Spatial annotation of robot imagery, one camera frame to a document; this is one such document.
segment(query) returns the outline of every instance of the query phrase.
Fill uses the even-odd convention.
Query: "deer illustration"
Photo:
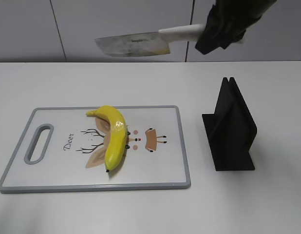
[[[157,143],[164,143],[166,144],[166,141],[158,141],[158,138],[166,138],[166,136],[157,136],[156,129],[149,128],[145,131],[146,135],[146,145],[145,149],[147,149],[150,152],[156,151],[157,149]]]
[[[81,132],[83,134],[94,134],[93,135],[94,137],[96,137],[96,136],[101,137],[101,138],[103,138],[103,142],[98,145],[91,145],[92,148],[90,148],[90,149],[80,148],[79,150],[76,150],[76,151],[82,152],[83,154],[92,153],[91,157],[88,160],[86,168],[96,167],[96,166],[104,163],[105,153],[106,153],[107,147],[108,147],[108,145],[110,143],[110,139],[111,139],[111,126],[107,121],[100,119],[100,118],[95,118],[95,124],[96,124],[97,129],[100,130],[101,132],[103,132],[105,135],[102,135],[97,129],[87,129],[86,131],[81,131]],[[138,131],[134,130],[133,133],[136,135],[136,134],[138,134]],[[153,152],[156,150],[157,143],[166,143],[166,141],[157,141],[158,138],[161,138],[161,137],[166,138],[166,136],[157,136],[155,129],[149,128],[146,130],[145,133],[146,133],[146,138],[147,138],[145,148],[149,152]],[[126,149],[130,148],[129,142],[141,140],[140,138],[130,138],[129,135],[130,135],[130,132],[128,132]],[[133,150],[137,150],[137,148],[138,148],[137,145],[133,146]]]

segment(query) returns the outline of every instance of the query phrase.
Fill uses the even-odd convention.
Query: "white table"
[[[256,170],[214,170],[202,113],[234,76]],[[0,234],[301,234],[301,62],[0,63],[0,177],[36,107],[177,105],[185,190],[0,194]]]

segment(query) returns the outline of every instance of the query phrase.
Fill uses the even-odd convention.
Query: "banana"
[[[102,106],[88,111],[87,116],[106,120],[111,125],[111,140],[105,154],[106,172],[115,169],[121,162],[127,143],[127,126],[124,117],[112,106]]]

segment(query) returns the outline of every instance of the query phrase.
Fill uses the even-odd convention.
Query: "black stand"
[[[233,77],[223,78],[214,114],[202,116],[215,170],[254,170],[249,149],[257,127]]]

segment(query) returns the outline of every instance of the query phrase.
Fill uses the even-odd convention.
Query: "knife handle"
[[[203,24],[193,24],[160,29],[158,33],[161,36],[161,38],[166,42],[173,42],[179,40],[197,41],[204,29],[205,26]]]

